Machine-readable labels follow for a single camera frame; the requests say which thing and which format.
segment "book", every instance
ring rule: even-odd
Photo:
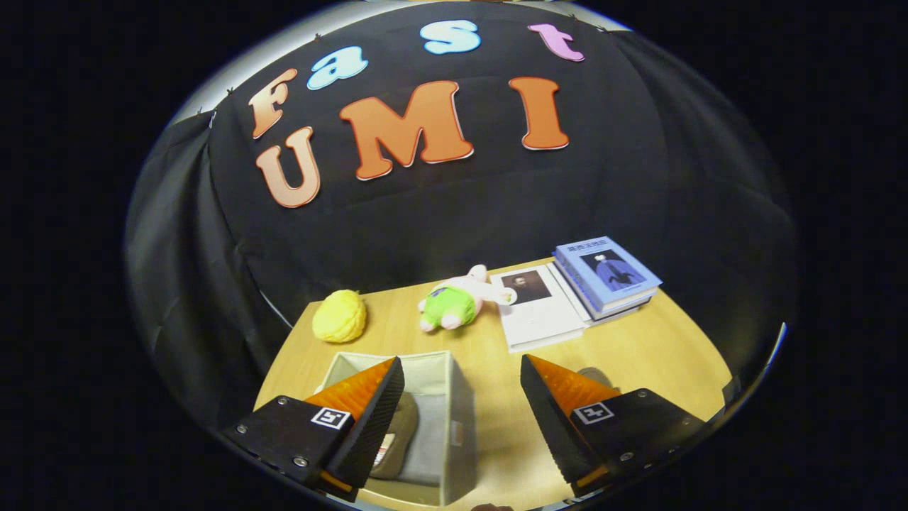
[[[587,328],[591,326],[601,325],[603,323],[607,323],[614,319],[618,319],[620,317],[634,313],[640,310],[641,306],[648,304],[650,298],[652,297],[652,295],[645,295],[641,298],[638,298],[637,300],[627,302],[623,304],[623,306],[615,307],[603,315],[598,315],[595,314],[591,310],[590,306],[581,299],[581,294],[577,285],[573,282],[568,284],[568,281],[570,279],[563,275],[562,271],[558,269],[558,261],[548,263],[546,266],[548,266],[548,270],[552,273],[552,275],[555,277],[555,280],[558,281],[558,284],[565,291],[568,301],[571,303],[571,305],[574,306],[574,310],[577,311],[577,316],[580,317],[580,320],[584,322]]]
[[[559,245],[555,259],[600,314],[608,312],[618,300],[662,284],[653,272],[607,236]]]
[[[587,327],[546,265],[491,275],[489,280],[517,292],[513,304],[498,306],[509,353],[580,337]]]
[[[549,264],[552,265],[552,268],[550,269],[552,270],[552,274],[556,276],[556,279],[560,277],[558,279],[558,283],[562,284],[562,287],[566,291],[569,289],[572,292],[568,295],[568,297],[573,297],[576,301],[578,301],[582,305],[581,309],[586,311],[586,314],[589,315],[590,319],[592,319],[593,321],[612,316],[613,314],[616,314],[633,306],[641,306],[644,303],[649,302],[649,299],[656,294],[656,291],[658,291],[658,288],[647,289],[639,293],[635,293],[631,296],[618,299],[605,306],[604,309],[596,310],[596,308],[593,307],[593,305],[590,303],[587,294],[583,292],[583,289],[580,288],[580,285],[578,285],[577,282],[573,278],[571,278],[571,276],[568,274],[568,271],[557,259]]]

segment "yellow yarn ball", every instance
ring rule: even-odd
[[[365,326],[366,304],[359,293],[349,289],[331,293],[312,318],[312,333],[329,343],[352,341]]]

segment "portrait picture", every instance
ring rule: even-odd
[[[546,283],[542,281],[542,277],[539,276],[539,272],[536,270],[503,276],[501,277],[501,283],[505,287],[510,287],[517,291],[517,301],[512,304],[513,306],[552,296],[546,287]]]
[[[614,250],[583,255],[582,259],[611,291],[639,284],[645,279]]]

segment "blue letter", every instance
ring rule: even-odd
[[[481,39],[474,34],[478,29],[465,19],[438,21],[422,27],[419,35],[429,39],[426,50],[435,55],[475,50]]]
[[[368,60],[362,60],[362,48],[347,46],[316,62],[312,67],[315,73],[306,84],[311,90],[318,90],[334,83],[338,78],[350,78],[358,75],[369,65]]]

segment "beige storage bin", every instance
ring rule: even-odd
[[[392,356],[338,353],[316,392]],[[419,425],[398,479],[370,478],[360,492],[424,506],[446,506],[476,486],[473,391],[450,351],[400,356],[400,362],[406,381],[404,392],[416,400]]]

